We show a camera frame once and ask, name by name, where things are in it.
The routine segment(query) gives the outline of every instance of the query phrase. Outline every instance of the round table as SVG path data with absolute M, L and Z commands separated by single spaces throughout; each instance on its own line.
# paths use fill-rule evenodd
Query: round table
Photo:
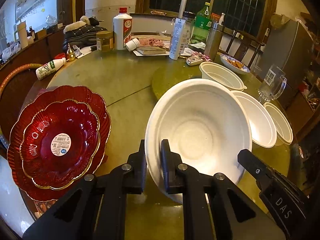
M 100 176 L 126 163 L 129 154 L 138 151 L 157 100 L 173 85 L 194 77 L 201 77 L 199 66 L 190 67 L 182 58 L 171 60 L 166 56 L 137 57 L 127 51 L 94 51 L 62 67 L 48 88 L 83 85 L 105 99 L 112 127 L 106 147 L 108 160 L 96 172 Z M 245 92 L 257 98 L 260 81 L 251 74 L 240 78 L 248 87 Z M 277 102 L 273 103 L 283 111 Z M 252 151 L 287 176 L 289 166 L 293 169 L 292 160 L 298 153 L 298 144 L 294 139 L 290 146 L 269 149 L 257 146 Z M 248 172 L 244 173 L 238 187 L 264 212 L 268 212 L 258 196 L 260 190 L 255 179 Z M 162 194 L 147 172 L 145 192 L 127 197 L 125 239 L 177 240 L 183 239 L 183 235 L 182 205 Z

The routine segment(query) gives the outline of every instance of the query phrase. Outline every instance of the refrigerator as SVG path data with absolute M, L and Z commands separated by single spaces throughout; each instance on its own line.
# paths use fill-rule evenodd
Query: refrigerator
M 281 68 L 287 78 L 287 85 L 278 98 L 286 109 L 298 92 L 305 73 L 311 63 L 312 39 L 301 23 L 289 20 L 279 29 L 270 32 L 263 54 L 257 64 L 263 80 L 272 64 Z

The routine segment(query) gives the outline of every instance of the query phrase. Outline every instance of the glass mug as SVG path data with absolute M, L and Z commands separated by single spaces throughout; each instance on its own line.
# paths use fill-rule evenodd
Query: glass mug
M 281 96 L 287 84 L 287 79 L 284 75 L 285 73 L 278 66 L 271 66 L 258 89 L 259 102 L 270 102 L 271 100 L 276 100 Z

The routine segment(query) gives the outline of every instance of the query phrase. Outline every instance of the red plate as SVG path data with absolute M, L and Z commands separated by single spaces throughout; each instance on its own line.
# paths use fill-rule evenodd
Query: red plate
M 84 102 L 65 100 L 39 111 L 20 146 L 22 169 L 43 189 L 60 190 L 84 175 L 100 145 L 99 118 Z
M 111 120 L 104 99 L 99 94 L 91 92 L 90 89 L 84 86 L 61 86 L 53 91 L 48 91 L 39 95 L 33 103 L 23 109 L 18 121 L 13 126 L 7 155 L 14 182 L 35 201 L 46 202 L 58 200 L 70 189 L 70 187 L 62 190 L 40 189 L 24 174 L 22 170 L 22 160 L 19 154 L 19 148 L 23 139 L 23 131 L 26 126 L 31 123 L 33 116 L 37 112 L 45 109 L 52 102 L 64 101 L 69 98 L 75 99 L 78 102 L 88 103 L 92 111 L 98 115 L 100 120 L 100 146 L 87 174 L 94 173 L 102 163 L 104 157 L 105 146 L 111 129 Z

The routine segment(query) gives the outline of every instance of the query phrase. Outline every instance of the red label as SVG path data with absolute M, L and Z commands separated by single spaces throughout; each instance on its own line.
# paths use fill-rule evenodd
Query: red label
M 123 21 L 123 47 L 131 40 L 132 19 Z

